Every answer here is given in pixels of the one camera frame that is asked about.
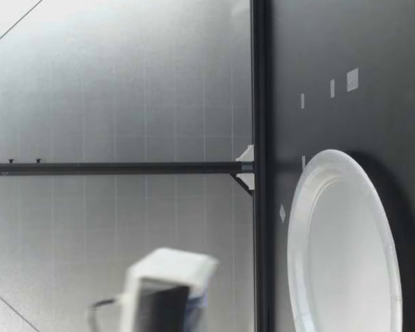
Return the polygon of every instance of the tape piece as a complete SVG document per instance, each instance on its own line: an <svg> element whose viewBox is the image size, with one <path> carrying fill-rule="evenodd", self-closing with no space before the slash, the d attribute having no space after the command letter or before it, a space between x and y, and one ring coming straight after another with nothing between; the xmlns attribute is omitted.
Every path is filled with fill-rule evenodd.
<svg viewBox="0 0 415 332"><path fill-rule="evenodd" d="M284 209L284 205L281 204L279 207L279 217L282 220L282 223L286 220L286 210Z"/></svg>
<svg viewBox="0 0 415 332"><path fill-rule="evenodd" d="M358 89L358 68L347 73L347 92Z"/></svg>
<svg viewBox="0 0 415 332"><path fill-rule="evenodd" d="M331 80L331 99L335 98L335 80Z"/></svg>

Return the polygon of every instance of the paper plate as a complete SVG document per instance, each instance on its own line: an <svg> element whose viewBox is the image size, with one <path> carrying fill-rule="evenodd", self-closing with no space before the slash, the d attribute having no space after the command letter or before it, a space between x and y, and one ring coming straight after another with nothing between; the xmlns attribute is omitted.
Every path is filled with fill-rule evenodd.
<svg viewBox="0 0 415 332"><path fill-rule="evenodd" d="M400 271L389 222L364 170L341 151L306 166L288 229L297 332L401 332Z"/></svg>

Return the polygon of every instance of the black metal frame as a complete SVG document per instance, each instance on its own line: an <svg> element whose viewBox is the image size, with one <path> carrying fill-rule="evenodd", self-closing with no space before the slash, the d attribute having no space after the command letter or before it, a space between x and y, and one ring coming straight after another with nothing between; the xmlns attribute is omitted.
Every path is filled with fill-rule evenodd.
<svg viewBox="0 0 415 332"><path fill-rule="evenodd" d="M250 0L252 37L252 114L255 148L255 191L254 191L254 254L255 254L255 331L271 332L274 325L273 276L273 224L270 222L270 195L268 144L268 82L267 47L269 45L267 0Z"/></svg>
<svg viewBox="0 0 415 332"><path fill-rule="evenodd" d="M253 173L251 162L202 163L8 163L0 176L116 175L116 174L231 174Z"/></svg>

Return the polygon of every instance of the black wall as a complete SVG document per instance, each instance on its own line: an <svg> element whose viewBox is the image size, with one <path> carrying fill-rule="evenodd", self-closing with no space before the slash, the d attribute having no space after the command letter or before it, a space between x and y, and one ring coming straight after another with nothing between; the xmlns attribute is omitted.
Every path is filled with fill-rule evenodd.
<svg viewBox="0 0 415 332"><path fill-rule="evenodd" d="M329 148L349 152L384 188L386 207L399 205L387 212L398 223L396 241L410 247L405 256L399 254L401 273L411 271L406 282L412 276L415 281L415 0L269 0L268 7L274 314L276 331L293 332L288 222L281 223L278 211L283 203L289 215L302 156L310 160ZM359 88L346 92L346 74L354 68ZM406 314L415 304L415 282L403 292L409 324L404 332L415 331L415 315Z"/></svg>

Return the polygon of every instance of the wall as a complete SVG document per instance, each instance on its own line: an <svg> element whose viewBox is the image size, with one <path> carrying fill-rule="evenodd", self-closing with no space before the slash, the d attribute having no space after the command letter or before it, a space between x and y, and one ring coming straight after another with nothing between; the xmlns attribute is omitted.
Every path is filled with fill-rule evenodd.
<svg viewBox="0 0 415 332"><path fill-rule="evenodd" d="M251 142L249 16L242 0L42 2L0 41L0 163L232 160ZM252 326L252 202L229 176L0 178L0 295L40 331L83 331L159 246L218 257L212 331ZM32 331L0 305L10 330Z"/></svg>
<svg viewBox="0 0 415 332"><path fill-rule="evenodd" d="M414 250L408 257L399 250L398 256L415 266L415 1L267 2L270 151L276 165L270 202L277 248L274 314L276 331L293 332L286 269L288 222L280 222L279 206L284 204L288 220L302 156L310 160L332 148L363 155L370 161L362 163L367 171L379 166L380 176L372 176L373 183L384 177L389 192L400 194L394 201L388 193L380 195L387 208L395 205L386 209L389 220L403 230L394 236L408 236L407 245ZM359 87L347 92L347 73L355 68ZM415 270L401 266L402 276L409 273L413 277L402 281L403 298L415 304ZM407 304L404 331L415 331L415 326L409 328L415 324L415 307Z"/></svg>

